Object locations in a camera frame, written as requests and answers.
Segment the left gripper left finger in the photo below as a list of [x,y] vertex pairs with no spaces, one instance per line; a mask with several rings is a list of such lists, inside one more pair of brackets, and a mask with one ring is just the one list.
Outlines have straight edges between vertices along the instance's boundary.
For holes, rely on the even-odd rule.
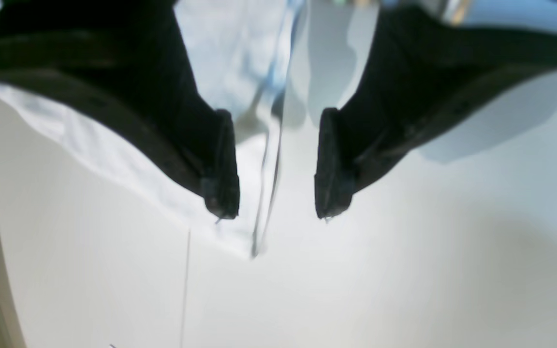
[[119,134],[223,219],[238,216],[234,123],[199,94],[174,0],[5,0],[0,82]]

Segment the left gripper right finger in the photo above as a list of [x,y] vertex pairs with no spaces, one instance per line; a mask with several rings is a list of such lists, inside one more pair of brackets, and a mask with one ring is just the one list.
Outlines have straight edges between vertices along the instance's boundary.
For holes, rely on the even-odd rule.
[[557,72],[557,0],[381,4],[362,77],[319,121],[318,218],[504,93]]

